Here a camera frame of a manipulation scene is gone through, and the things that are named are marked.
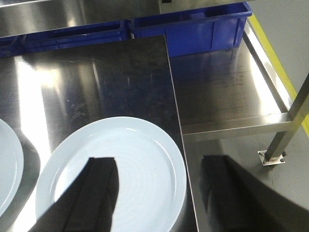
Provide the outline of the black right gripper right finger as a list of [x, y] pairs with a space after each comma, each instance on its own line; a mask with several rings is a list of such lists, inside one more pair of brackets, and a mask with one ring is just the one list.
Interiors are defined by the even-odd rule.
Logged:
[[309, 211], [227, 155], [202, 158], [202, 200], [213, 232], [307, 232]]

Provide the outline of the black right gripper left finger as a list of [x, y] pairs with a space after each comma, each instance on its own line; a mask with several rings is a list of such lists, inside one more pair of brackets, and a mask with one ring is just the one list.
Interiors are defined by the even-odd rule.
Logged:
[[114, 158], [89, 158], [32, 232], [109, 232], [119, 192]]

